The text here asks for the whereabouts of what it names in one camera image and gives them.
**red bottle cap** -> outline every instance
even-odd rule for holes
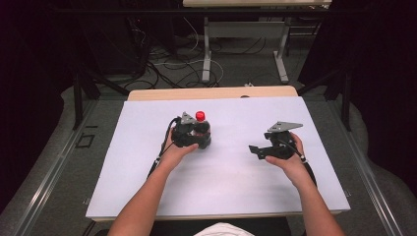
[[[196,112],[196,119],[199,122],[205,121],[206,120],[206,114],[204,111],[198,111]]]

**person's left hand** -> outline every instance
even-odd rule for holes
[[[165,153],[160,158],[158,168],[166,168],[169,172],[172,171],[182,160],[182,158],[193,152],[199,147],[198,144],[193,144],[188,147],[177,147],[175,144],[172,144],[171,140],[172,128],[169,131],[168,139],[164,147]]]

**table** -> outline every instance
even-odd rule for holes
[[[325,202],[334,213],[350,209],[304,100],[293,87],[182,88],[131,92],[86,217],[103,221],[117,216],[146,181],[167,124],[183,109],[206,112],[212,141],[171,173],[157,220],[301,213],[298,193],[284,173],[249,152],[248,145],[270,146],[264,132],[277,118],[304,125],[294,132],[303,139],[306,154],[315,154],[310,165]]]
[[[185,7],[294,7],[329,5],[331,0],[184,0]],[[278,50],[273,51],[279,78],[283,84],[288,84],[288,76],[282,61],[282,54],[288,37],[291,19],[284,22],[210,22],[205,17],[205,62],[203,65],[202,82],[209,81],[211,37],[270,37],[280,38]]]

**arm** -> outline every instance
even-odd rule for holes
[[[304,154],[300,138],[295,134],[292,134],[292,137],[298,151]],[[301,199],[307,235],[344,235],[296,153],[287,160],[267,156],[266,161],[282,168],[292,184],[297,188]]]
[[[160,198],[171,171],[180,163],[184,155],[192,152],[198,145],[177,147],[172,145],[169,134],[166,152],[157,168],[151,173],[142,188],[123,207],[113,222],[109,236],[149,235],[153,226]]]

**hand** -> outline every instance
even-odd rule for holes
[[[303,143],[301,142],[300,138],[298,138],[298,136],[293,133],[291,133],[291,136],[295,141],[297,150],[304,155]],[[294,153],[290,158],[286,160],[270,155],[267,156],[265,160],[270,164],[280,167],[296,188],[299,188],[303,183],[311,180],[306,167],[304,167],[304,164],[297,153]]]
[[[199,147],[198,144],[193,144],[188,147],[177,147],[172,143],[171,134],[172,129],[169,131],[168,139],[166,140],[166,144],[164,147],[165,152],[160,158],[158,167],[166,168],[169,172],[171,172],[181,162],[182,158],[186,154],[193,152],[195,149]]]

